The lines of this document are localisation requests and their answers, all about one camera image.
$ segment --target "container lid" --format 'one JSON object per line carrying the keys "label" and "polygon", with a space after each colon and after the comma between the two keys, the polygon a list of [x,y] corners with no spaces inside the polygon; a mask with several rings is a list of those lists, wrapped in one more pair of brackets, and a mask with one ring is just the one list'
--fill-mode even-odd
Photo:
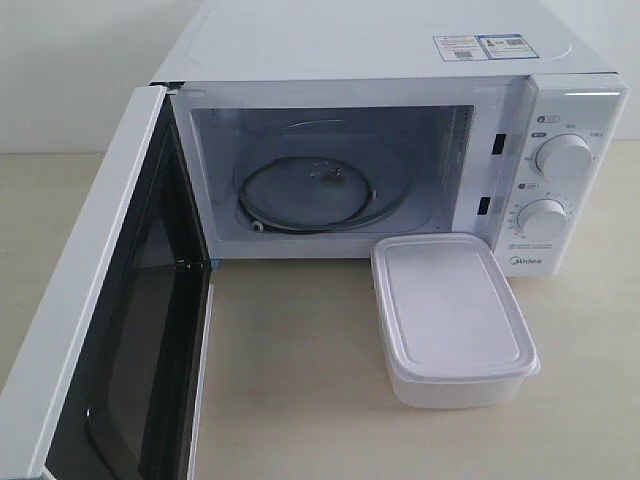
{"label": "container lid", "polygon": [[390,361],[416,381],[525,377],[536,350],[487,245],[468,234],[388,238],[372,266]]}

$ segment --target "microwave oven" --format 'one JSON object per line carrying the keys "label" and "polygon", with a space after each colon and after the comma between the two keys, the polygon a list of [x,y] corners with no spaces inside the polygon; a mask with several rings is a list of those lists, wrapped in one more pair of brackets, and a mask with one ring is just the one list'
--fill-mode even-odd
{"label": "microwave oven", "polygon": [[0,478],[193,478],[220,260],[466,233],[503,275],[553,274],[627,93],[535,1],[205,1],[3,388]]}

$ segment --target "white plastic container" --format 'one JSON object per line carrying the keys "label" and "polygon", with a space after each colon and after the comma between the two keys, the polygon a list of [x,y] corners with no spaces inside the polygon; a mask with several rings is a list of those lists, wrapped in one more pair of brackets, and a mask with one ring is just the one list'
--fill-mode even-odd
{"label": "white plastic container", "polygon": [[412,407],[513,399],[538,373],[536,349],[487,245],[468,234],[382,240],[372,255],[387,366]]}

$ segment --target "control knob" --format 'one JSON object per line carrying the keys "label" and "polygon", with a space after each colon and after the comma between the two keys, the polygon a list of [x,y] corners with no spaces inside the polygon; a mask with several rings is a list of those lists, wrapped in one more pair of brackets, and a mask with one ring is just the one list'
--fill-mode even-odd
{"label": "control knob", "polygon": [[528,239],[553,240],[567,227],[567,214],[560,202],[544,199],[526,205],[518,213],[518,228]]}
{"label": "control knob", "polygon": [[536,156],[536,167],[549,182],[566,182],[581,177],[593,163],[585,140],[573,134],[560,135],[545,143]]}

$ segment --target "beige countertop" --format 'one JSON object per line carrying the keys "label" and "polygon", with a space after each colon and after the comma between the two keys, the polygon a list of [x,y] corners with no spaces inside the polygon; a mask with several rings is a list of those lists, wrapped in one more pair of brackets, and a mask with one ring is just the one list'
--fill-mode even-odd
{"label": "beige countertop", "polygon": [[[542,361],[515,402],[393,396],[365,261],[225,262],[198,478],[640,478],[640,162],[617,143],[560,273],[512,279]],[[0,384],[99,156],[0,156]]]}

